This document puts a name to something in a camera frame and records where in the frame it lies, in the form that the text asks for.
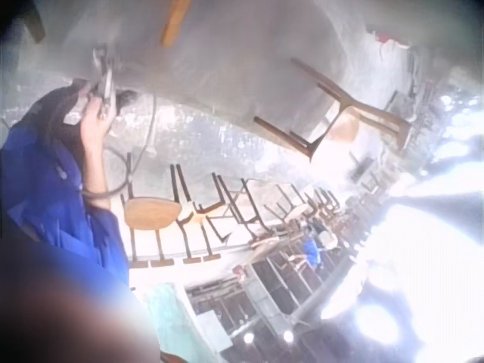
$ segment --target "wooden chair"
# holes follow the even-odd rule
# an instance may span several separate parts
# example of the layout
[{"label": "wooden chair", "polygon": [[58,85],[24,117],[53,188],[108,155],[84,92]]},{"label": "wooden chair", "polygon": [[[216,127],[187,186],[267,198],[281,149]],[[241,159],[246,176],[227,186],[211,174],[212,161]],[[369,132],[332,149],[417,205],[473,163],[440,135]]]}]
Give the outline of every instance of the wooden chair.
[{"label": "wooden chair", "polygon": [[[224,236],[224,237],[220,236],[220,234],[216,230],[213,223],[208,219],[209,218],[208,215],[210,213],[215,212],[217,209],[219,209],[219,208],[221,208],[225,205],[225,198],[224,198],[224,195],[222,193],[222,189],[220,188],[217,176],[216,176],[215,173],[212,173],[212,179],[213,179],[213,183],[215,184],[217,194],[219,196],[219,201],[215,202],[211,206],[208,206],[207,208],[203,208],[201,204],[198,204],[198,206],[197,206],[197,204],[191,199],[191,195],[188,191],[188,187],[187,187],[187,184],[185,182],[185,178],[183,176],[182,168],[180,167],[180,165],[177,164],[176,169],[178,171],[178,177],[180,179],[181,188],[183,189],[183,192],[185,194],[185,199],[187,200],[187,202],[192,203],[190,214],[187,217],[185,217],[183,219],[177,219],[177,221],[176,221],[178,227],[181,230],[181,234],[183,236],[183,241],[185,243],[185,250],[186,250],[186,253],[187,253],[187,257],[185,259],[183,259],[183,263],[184,264],[193,264],[193,263],[200,263],[202,261],[208,262],[208,261],[214,261],[216,259],[220,259],[222,256],[219,253],[214,254],[213,251],[212,251],[212,247],[210,246],[209,238],[206,234],[206,229],[205,229],[205,226],[203,224],[205,221],[208,221],[210,227],[214,230],[214,232],[216,233],[216,236],[219,238],[219,240],[222,243],[228,239],[229,235]],[[208,256],[204,256],[203,258],[192,256],[190,245],[188,243],[187,232],[185,230],[185,226],[188,223],[196,223],[200,226],[200,230],[202,231],[203,239],[205,240],[206,251],[208,252]]]},{"label": "wooden chair", "polygon": [[[320,89],[328,93],[332,98],[340,103],[337,115],[334,117],[333,121],[326,128],[323,134],[317,137],[313,142],[305,140],[294,132],[289,132],[289,134],[287,134],[286,132],[278,129],[277,127],[271,125],[267,121],[257,116],[254,117],[255,123],[268,130],[270,133],[278,136],[280,139],[286,141],[290,146],[294,147],[300,153],[306,155],[311,161],[313,161],[317,150],[319,149],[322,141],[325,138],[331,139],[337,136],[337,134],[335,132],[332,132],[332,130],[337,124],[338,119],[344,113],[348,113],[350,116],[356,118],[359,122],[365,123],[375,129],[380,130],[383,133],[391,135],[396,139],[397,146],[400,149],[405,147],[411,129],[410,123],[389,112],[357,101],[331,79],[327,78],[325,75],[319,73],[317,70],[310,67],[308,64],[300,61],[299,59],[292,58],[291,61],[297,67],[301,68],[302,70],[307,72],[312,78],[314,78],[317,82],[317,86]],[[397,129],[393,129],[389,126],[379,123],[371,117],[376,117],[377,119],[387,121],[388,123],[393,124]]]},{"label": "wooden chair", "polygon": [[[132,168],[132,154],[128,153],[127,165],[128,172]],[[160,239],[160,229],[168,227],[171,225],[180,214],[182,210],[182,205],[180,204],[178,189],[176,186],[175,179],[175,167],[170,166],[170,172],[172,175],[172,189],[173,189],[173,199],[165,200],[160,198],[143,198],[135,197],[133,193],[132,181],[128,183],[128,200],[125,200],[124,195],[121,194],[121,204],[123,205],[125,213],[125,221],[129,227],[131,249],[132,249],[132,262],[131,267],[133,268],[147,268],[149,264],[153,267],[164,267],[171,266],[175,264],[173,259],[166,259],[163,253],[163,248]],[[166,208],[169,216],[162,216],[161,221],[157,221],[156,217],[163,214],[163,209]],[[135,241],[135,229],[146,231],[152,230],[155,232],[158,246],[158,254],[160,259],[158,261],[139,261],[138,255],[136,253],[136,241]]]},{"label": "wooden chair", "polygon": [[297,197],[301,200],[301,204],[298,204],[297,206],[294,205],[292,200],[289,198],[289,196],[284,192],[282,187],[280,185],[276,185],[276,188],[279,190],[279,192],[282,194],[283,198],[289,203],[289,209],[285,210],[285,208],[282,207],[280,203],[276,203],[278,208],[281,210],[283,213],[282,216],[277,214],[274,210],[272,210],[269,206],[264,205],[264,208],[270,212],[274,217],[279,219],[282,223],[288,223],[292,219],[297,219],[300,216],[306,216],[305,214],[306,210],[310,207],[309,203],[304,200],[303,196],[300,194],[300,192],[297,190],[297,188],[294,185],[290,185],[294,193],[297,195]]},{"label": "wooden chair", "polygon": [[[128,167],[132,167],[132,154],[128,153]],[[132,229],[156,231],[171,225],[182,212],[178,197],[175,170],[170,166],[174,200],[153,197],[135,197],[132,181],[128,183],[128,200],[124,204],[124,219]]]},{"label": "wooden chair", "polygon": [[[226,212],[230,210],[233,217],[237,221],[237,223],[239,225],[243,225],[245,227],[245,229],[247,229],[247,231],[250,233],[250,236],[252,237],[252,240],[251,240],[250,243],[252,243],[252,244],[259,243],[261,241],[273,238],[275,233],[273,232],[273,230],[271,230],[269,227],[267,227],[265,225],[265,223],[264,223],[264,221],[263,221],[263,219],[262,219],[262,217],[259,213],[259,210],[257,209],[257,205],[254,202],[253,196],[250,193],[250,189],[247,185],[248,180],[241,178],[240,181],[242,183],[242,188],[239,191],[230,191],[227,188],[227,185],[226,185],[226,183],[225,183],[225,181],[224,181],[224,179],[221,175],[218,175],[218,179],[219,179],[220,185],[222,186],[222,190],[225,192],[225,195],[227,196],[227,198],[229,200],[229,205],[228,205]],[[245,219],[242,216],[242,212],[240,211],[240,209],[237,205],[237,199],[239,198],[240,195],[246,195],[247,196],[247,198],[250,202],[250,205],[251,205],[251,207],[254,211],[254,217],[252,217],[250,219]],[[250,225],[253,225],[253,224],[261,225],[265,230],[264,235],[257,236],[250,229]]]}]

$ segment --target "chair seat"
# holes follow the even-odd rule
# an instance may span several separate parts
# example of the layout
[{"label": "chair seat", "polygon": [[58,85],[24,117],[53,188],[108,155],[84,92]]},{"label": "chair seat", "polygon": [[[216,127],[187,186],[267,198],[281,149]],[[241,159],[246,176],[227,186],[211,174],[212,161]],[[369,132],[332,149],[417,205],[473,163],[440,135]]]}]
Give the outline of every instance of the chair seat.
[{"label": "chair seat", "polygon": [[309,208],[309,204],[304,203],[301,204],[300,206],[297,206],[293,210],[291,210],[287,216],[284,217],[285,222],[289,222],[292,219],[296,219],[300,217],[307,209]]},{"label": "chair seat", "polygon": [[126,202],[124,219],[132,229],[156,231],[171,225],[181,211],[182,205],[172,200],[139,197]]}]

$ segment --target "worker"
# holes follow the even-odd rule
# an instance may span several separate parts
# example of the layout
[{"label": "worker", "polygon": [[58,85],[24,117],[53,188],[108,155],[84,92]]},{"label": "worker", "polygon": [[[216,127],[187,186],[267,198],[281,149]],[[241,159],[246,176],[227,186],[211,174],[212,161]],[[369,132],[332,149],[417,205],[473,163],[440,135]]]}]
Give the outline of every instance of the worker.
[{"label": "worker", "polygon": [[[112,96],[99,117],[90,90],[74,80],[38,100],[1,150],[0,334],[16,361],[160,361],[110,201],[83,197],[107,192],[103,141],[119,110]],[[64,124],[80,101],[79,124]]]},{"label": "worker", "polygon": [[11,128],[2,148],[2,209],[32,240],[77,253],[127,284],[128,259],[110,201],[81,192],[107,192],[103,141],[115,100],[100,119],[101,99],[89,97],[79,124],[64,123],[90,89],[80,80],[55,89]]},{"label": "worker", "polygon": [[296,271],[299,271],[306,263],[315,271],[323,269],[320,248],[318,248],[315,239],[312,237],[311,227],[303,223],[302,232],[304,233],[304,253],[288,256],[281,251],[281,255],[287,261],[282,266],[282,269],[291,265]]}]

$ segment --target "chair leg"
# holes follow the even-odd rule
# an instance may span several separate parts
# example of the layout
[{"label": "chair leg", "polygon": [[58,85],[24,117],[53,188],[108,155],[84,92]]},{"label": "chair leg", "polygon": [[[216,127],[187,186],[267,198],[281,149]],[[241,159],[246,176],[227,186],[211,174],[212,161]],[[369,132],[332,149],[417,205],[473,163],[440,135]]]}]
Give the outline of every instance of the chair leg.
[{"label": "chair leg", "polygon": [[172,176],[173,200],[176,203],[180,203],[180,196],[178,195],[178,186],[176,185],[175,166],[173,164],[169,166],[169,172]]},{"label": "chair leg", "polygon": [[299,143],[301,143],[305,147],[308,147],[310,145],[310,142],[308,142],[306,139],[302,138],[301,136],[299,136],[295,132],[289,131],[289,135],[290,135],[291,138],[296,139]]},{"label": "chair leg", "polygon": [[180,179],[181,188],[183,189],[185,198],[187,202],[191,202],[190,193],[188,192],[187,183],[185,182],[185,177],[183,176],[183,172],[182,172],[182,166],[180,166],[180,164],[176,164],[176,171],[178,172],[178,177]]},{"label": "chair leg", "polygon": [[279,191],[281,192],[281,194],[284,197],[284,199],[287,200],[287,202],[289,203],[290,209],[294,209],[296,206],[294,206],[293,202],[290,201],[290,198],[287,196],[286,193],[284,193],[284,191],[282,190],[281,186],[280,185],[276,185],[276,188],[279,189]]},{"label": "chair leg", "polygon": [[375,120],[373,120],[373,119],[369,119],[369,118],[367,118],[366,116],[363,116],[363,115],[361,115],[361,114],[360,114],[360,116],[359,116],[359,120],[360,120],[362,123],[364,123],[364,124],[366,124],[366,125],[368,125],[368,126],[371,126],[371,127],[375,128],[375,129],[377,129],[377,130],[380,130],[381,132],[384,132],[384,133],[386,133],[386,134],[388,134],[388,135],[393,136],[394,138],[396,138],[396,137],[397,137],[397,135],[398,135],[398,132],[397,132],[397,131],[395,131],[394,129],[391,129],[391,128],[390,128],[390,127],[388,127],[388,126],[385,126],[384,124],[379,123],[378,121],[375,121]]},{"label": "chair leg", "polygon": [[352,97],[348,93],[346,93],[344,89],[339,87],[335,82],[327,78],[324,74],[319,73],[313,67],[309,66],[308,64],[304,63],[302,60],[299,60],[295,57],[291,58],[291,61],[293,62],[293,64],[295,64],[302,70],[305,70],[312,78],[316,79],[318,82],[323,83],[324,85],[327,86],[327,88],[330,88],[331,93],[338,94],[339,97],[337,98],[337,100],[339,100],[339,98],[348,98],[352,100]]},{"label": "chair leg", "polygon": [[252,194],[250,193],[250,190],[249,190],[249,186],[247,185],[247,181],[242,178],[240,180],[242,182],[242,185],[244,187],[244,190],[245,190],[245,194],[247,195],[247,198],[249,198],[249,201],[250,201],[250,205],[252,206],[252,209],[254,210],[254,213],[256,214],[256,218],[257,220],[259,221],[260,225],[269,233],[272,233],[271,229],[269,229],[264,221],[262,220],[262,217],[260,216],[260,213],[259,213],[259,210],[257,209],[257,205],[256,205],[256,202],[254,202],[254,199],[252,198]]},{"label": "chair leg", "polygon": [[151,267],[166,267],[173,266],[175,264],[174,259],[165,259],[165,254],[163,253],[163,248],[161,246],[160,231],[156,230],[155,235],[157,238],[158,254],[160,255],[159,261],[151,261]]},{"label": "chair leg", "polygon": [[271,208],[264,204],[264,208],[266,208],[275,218],[279,219],[281,222],[284,222],[284,218],[280,217],[276,212],[274,212]]},{"label": "chair leg", "polygon": [[267,121],[261,119],[260,117],[254,117],[254,122],[272,133],[273,135],[277,136],[278,138],[282,139],[283,141],[287,142],[290,146],[294,147],[296,150],[298,150],[301,154],[306,155],[309,157],[309,151],[306,146],[298,142],[296,139],[294,139],[292,136],[288,135],[286,132],[281,131],[277,127],[271,125]]},{"label": "chair leg", "polygon": [[209,238],[206,235],[205,226],[201,225],[200,228],[202,230],[203,239],[205,240],[206,251],[209,253],[208,256],[204,256],[203,261],[213,261],[214,259],[220,259],[221,257],[220,254],[218,253],[216,255],[213,254],[212,247],[210,246]]}]

